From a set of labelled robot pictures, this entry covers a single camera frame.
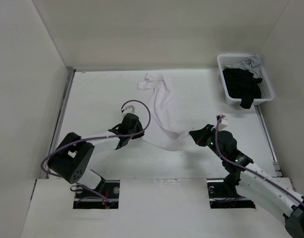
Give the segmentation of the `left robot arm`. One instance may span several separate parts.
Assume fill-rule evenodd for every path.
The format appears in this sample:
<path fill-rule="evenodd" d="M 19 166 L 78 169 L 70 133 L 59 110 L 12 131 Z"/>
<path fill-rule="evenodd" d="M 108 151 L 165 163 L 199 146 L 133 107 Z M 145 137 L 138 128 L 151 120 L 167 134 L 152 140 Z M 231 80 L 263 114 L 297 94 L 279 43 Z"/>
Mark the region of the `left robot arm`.
<path fill-rule="evenodd" d="M 104 179 L 94 170 L 90 169 L 89 161 L 94 152 L 118 150 L 126 146 L 130 139 L 137 139 L 144 135 L 139 117 L 128 113 L 120 124 L 99 134 L 102 139 L 82 141 L 82 137 L 74 132 L 66 135 L 59 148 L 74 142 L 56 154 L 52 155 L 47 166 L 68 183 L 78 183 L 87 187 L 92 197 L 100 197 L 104 193 Z"/>

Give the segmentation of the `white tank top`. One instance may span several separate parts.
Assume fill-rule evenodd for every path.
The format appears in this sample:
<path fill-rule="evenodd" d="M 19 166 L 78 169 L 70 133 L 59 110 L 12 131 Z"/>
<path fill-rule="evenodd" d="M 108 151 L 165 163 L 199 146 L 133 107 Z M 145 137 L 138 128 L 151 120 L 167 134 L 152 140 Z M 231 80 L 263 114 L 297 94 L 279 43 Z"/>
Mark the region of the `white tank top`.
<path fill-rule="evenodd" d="M 137 89 L 152 91 L 147 102 L 151 122 L 142 140 L 160 149 L 179 151 L 188 132 L 179 121 L 172 79 L 147 73 L 144 81 L 138 83 Z"/>

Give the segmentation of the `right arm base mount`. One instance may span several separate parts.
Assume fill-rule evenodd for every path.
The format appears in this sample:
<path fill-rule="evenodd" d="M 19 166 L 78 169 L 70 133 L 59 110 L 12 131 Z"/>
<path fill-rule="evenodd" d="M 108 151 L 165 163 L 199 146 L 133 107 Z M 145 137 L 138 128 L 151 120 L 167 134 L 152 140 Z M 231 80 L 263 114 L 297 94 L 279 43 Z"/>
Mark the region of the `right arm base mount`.
<path fill-rule="evenodd" d="M 251 200 L 237 194 L 234 187 L 222 179 L 207 180 L 209 205 L 211 209 L 255 209 Z"/>

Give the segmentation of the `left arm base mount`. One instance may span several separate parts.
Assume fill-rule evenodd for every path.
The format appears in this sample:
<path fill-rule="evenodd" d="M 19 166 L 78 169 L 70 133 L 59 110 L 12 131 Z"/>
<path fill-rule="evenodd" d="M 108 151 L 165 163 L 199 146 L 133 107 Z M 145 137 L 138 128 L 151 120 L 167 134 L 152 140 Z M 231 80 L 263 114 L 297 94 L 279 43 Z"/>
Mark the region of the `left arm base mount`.
<path fill-rule="evenodd" d="M 118 209 L 120 197 L 120 181 L 102 181 L 96 189 L 85 189 L 79 184 L 72 185 L 74 193 L 73 209 Z"/>

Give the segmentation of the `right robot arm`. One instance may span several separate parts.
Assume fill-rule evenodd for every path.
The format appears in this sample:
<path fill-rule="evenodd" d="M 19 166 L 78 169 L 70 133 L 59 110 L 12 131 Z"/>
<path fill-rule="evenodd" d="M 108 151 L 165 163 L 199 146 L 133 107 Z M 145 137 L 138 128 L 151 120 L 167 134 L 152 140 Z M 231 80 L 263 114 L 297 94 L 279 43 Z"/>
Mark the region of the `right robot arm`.
<path fill-rule="evenodd" d="M 249 156 L 237 148 L 233 135 L 217 132 L 211 124 L 189 132 L 195 144 L 208 147 L 229 173 L 223 190 L 249 199 L 268 211 L 284 225 L 293 238 L 304 238 L 304 195 L 295 192 L 265 173 Z"/>

